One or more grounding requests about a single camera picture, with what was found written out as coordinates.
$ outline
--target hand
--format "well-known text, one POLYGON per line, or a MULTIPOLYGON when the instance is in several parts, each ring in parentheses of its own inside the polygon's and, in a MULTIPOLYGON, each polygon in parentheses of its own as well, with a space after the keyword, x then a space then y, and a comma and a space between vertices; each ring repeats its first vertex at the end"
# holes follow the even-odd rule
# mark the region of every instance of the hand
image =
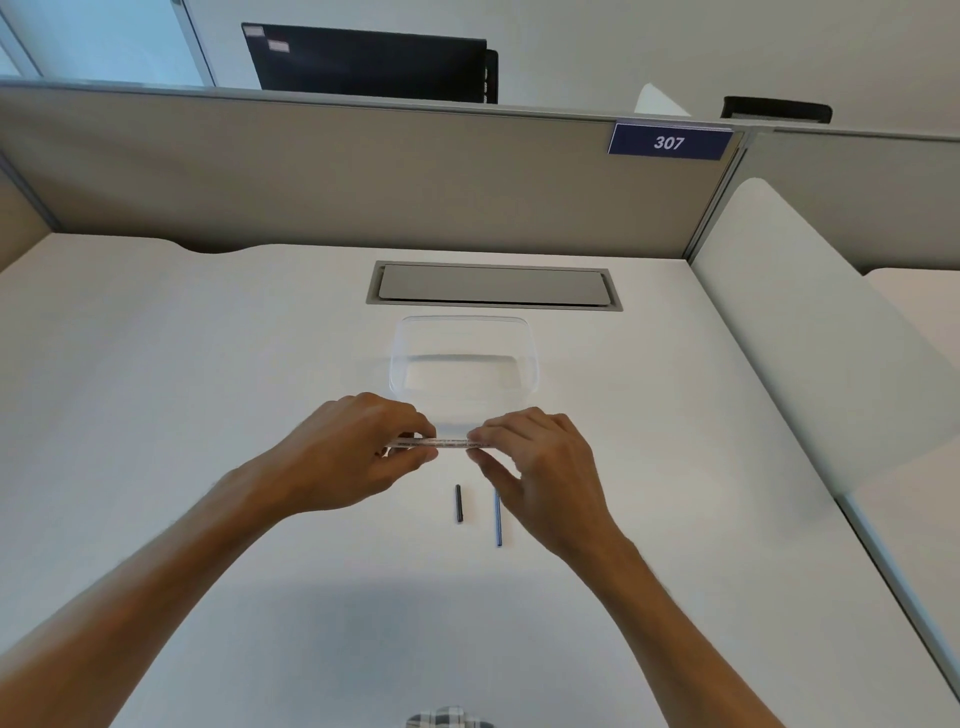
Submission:
POLYGON ((624 539, 607 509, 590 445, 566 415, 531 407, 487 420, 468 437, 513 459, 520 478, 488 452, 467 451, 523 527, 567 563, 624 539))
POLYGON ((436 448, 391 449, 395 437, 436 437, 412 404, 365 392, 325 402, 280 443, 254 458, 261 505, 279 518, 344 508, 387 490, 437 457, 436 448))

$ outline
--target clear plastic container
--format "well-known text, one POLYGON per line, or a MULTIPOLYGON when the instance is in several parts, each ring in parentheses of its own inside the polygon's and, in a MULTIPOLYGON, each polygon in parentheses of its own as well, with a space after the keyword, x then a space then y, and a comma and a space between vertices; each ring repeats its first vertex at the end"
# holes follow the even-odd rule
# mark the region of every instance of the clear plastic container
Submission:
POLYGON ((462 437, 522 409, 540 364, 530 325, 513 316, 408 316, 396 325, 390 390, 437 427, 462 437))

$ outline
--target blue sign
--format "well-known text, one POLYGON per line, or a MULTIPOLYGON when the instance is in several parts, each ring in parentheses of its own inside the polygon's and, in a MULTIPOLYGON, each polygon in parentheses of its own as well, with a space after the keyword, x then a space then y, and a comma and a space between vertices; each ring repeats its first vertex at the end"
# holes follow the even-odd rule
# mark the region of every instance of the blue sign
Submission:
POLYGON ((719 159, 727 151, 732 129, 659 127, 618 121, 608 154, 677 159, 719 159))

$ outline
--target blue pencil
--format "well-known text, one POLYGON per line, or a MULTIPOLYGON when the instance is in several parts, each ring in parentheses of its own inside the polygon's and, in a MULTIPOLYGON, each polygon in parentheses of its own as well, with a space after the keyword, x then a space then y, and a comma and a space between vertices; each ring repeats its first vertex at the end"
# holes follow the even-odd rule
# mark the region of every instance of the blue pencil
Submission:
POLYGON ((496 547, 503 546, 503 530, 500 527, 500 494, 493 491, 493 521, 496 524, 496 547))

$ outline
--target plaid shirt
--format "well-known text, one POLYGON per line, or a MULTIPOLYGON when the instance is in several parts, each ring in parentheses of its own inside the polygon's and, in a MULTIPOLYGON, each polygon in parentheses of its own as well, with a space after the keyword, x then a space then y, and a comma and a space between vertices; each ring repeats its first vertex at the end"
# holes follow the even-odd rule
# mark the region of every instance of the plaid shirt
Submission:
POLYGON ((495 728, 492 723, 468 716, 463 708, 457 707, 420 713, 407 720, 406 728, 434 728, 437 725, 446 728, 495 728))

